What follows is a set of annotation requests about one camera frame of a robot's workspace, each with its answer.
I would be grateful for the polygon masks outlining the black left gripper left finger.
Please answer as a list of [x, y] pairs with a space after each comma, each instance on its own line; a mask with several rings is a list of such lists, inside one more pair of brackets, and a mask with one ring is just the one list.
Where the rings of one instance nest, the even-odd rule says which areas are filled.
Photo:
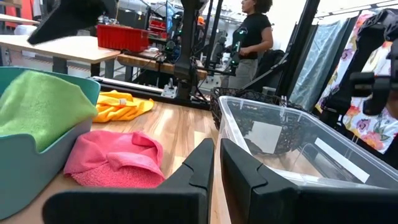
[[86, 188], [57, 193], [44, 203], [44, 223], [208, 224], [215, 145], [206, 138], [154, 189]]

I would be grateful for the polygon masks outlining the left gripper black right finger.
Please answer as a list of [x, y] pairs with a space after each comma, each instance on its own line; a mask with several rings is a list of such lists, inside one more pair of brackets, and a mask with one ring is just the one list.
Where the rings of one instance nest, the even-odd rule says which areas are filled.
[[232, 223], [397, 223], [395, 190], [299, 186], [226, 138], [220, 161]]

